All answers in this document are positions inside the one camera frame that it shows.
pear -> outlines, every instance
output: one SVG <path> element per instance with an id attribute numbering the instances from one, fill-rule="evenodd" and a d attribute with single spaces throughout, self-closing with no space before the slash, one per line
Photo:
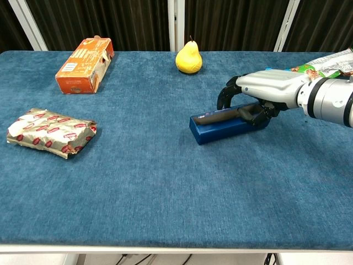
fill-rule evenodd
<path id="1" fill-rule="evenodd" d="M 190 36 L 190 41 L 178 52 L 175 64 L 181 72 L 196 73 L 201 69 L 202 58 L 197 43 Z"/>

foil wrapper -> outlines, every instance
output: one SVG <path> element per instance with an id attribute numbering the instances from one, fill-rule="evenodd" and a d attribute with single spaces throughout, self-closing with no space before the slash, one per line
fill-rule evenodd
<path id="1" fill-rule="evenodd" d="M 46 150 L 63 158 L 78 153 L 96 134 L 97 123 L 46 109 L 30 109 L 7 131 L 7 142 Z"/>

brown curtain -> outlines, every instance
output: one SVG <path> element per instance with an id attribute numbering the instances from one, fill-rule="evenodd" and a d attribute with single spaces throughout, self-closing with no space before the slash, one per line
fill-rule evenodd
<path id="1" fill-rule="evenodd" d="M 353 45 L 352 0 L 300 1 L 283 51 L 338 52 Z"/>
<path id="2" fill-rule="evenodd" d="M 289 0 L 185 0 L 185 42 L 202 51 L 273 51 Z"/>
<path id="3" fill-rule="evenodd" d="M 7 50 L 33 50 L 7 0 L 0 1 L 0 53 Z"/>
<path id="4" fill-rule="evenodd" d="M 114 50 L 167 51 L 168 0 L 27 0 L 49 50 L 109 37 Z"/>

wrapped package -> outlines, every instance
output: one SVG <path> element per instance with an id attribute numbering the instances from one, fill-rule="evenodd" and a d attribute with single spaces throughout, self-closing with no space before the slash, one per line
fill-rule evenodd
<path id="1" fill-rule="evenodd" d="M 52 152 L 63 158 L 78 153 L 95 135 L 97 124 L 46 109 L 30 109 L 7 131 L 7 142 Z"/>
<path id="2" fill-rule="evenodd" d="M 353 74 L 353 49 L 348 48 L 328 56 L 317 58 L 291 69 L 293 72 L 306 73 L 311 80 L 318 77 L 335 78 L 341 74 Z"/>

orange box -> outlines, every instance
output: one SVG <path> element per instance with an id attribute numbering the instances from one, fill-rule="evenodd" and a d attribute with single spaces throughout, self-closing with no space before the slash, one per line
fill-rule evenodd
<path id="1" fill-rule="evenodd" d="M 83 40 L 55 75 L 62 93 L 96 93 L 113 57 L 111 39 Z"/>

